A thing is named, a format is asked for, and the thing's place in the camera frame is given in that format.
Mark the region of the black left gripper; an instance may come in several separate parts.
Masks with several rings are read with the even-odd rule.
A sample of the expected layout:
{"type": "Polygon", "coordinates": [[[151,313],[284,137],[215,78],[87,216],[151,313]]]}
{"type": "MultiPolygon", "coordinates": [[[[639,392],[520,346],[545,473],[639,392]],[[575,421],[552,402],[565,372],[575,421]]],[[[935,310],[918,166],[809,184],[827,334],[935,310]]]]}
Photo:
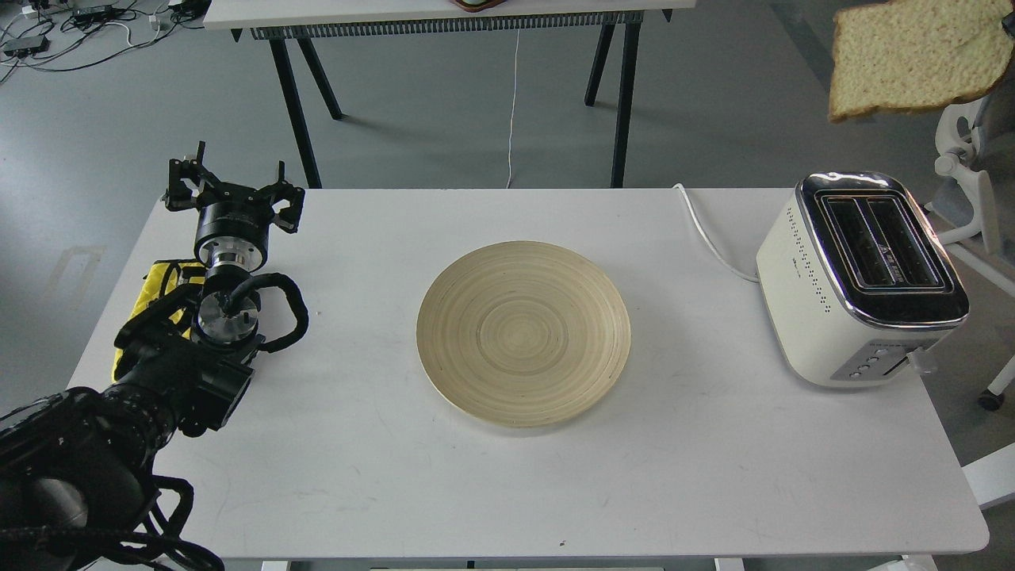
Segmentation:
{"type": "Polygon", "coordinates": [[[284,162],[277,163],[275,181],[264,187],[221,184],[204,166],[205,149],[200,142],[193,155],[170,160],[163,203],[170,211],[198,209],[193,253],[205,267],[264,267],[271,225],[289,234],[298,231],[304,188],[287,179],[284,162]]]}

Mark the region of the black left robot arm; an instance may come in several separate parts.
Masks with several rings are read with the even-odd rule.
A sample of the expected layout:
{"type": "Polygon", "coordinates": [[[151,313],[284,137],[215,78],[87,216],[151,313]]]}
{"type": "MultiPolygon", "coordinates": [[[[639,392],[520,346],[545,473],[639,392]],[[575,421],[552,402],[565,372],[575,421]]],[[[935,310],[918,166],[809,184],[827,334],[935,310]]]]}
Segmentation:
{"type": "Polygon", "coordinates": [[[184,478],[157,476],[175,434],[221,429],[261,353],[308,332],[297,283],[264,274],[269,231],[297,232],[304,188],[222,181],[205,149],[173,159],[170,211],[193,209],[200,283],[180,278],[117,333],[120,357],[105,390],[73,387],[2,417],[2,568],[80,570],[99,559],[168,570],[221,570],[211,550],[182,538],[193,510],[184,478]]]}

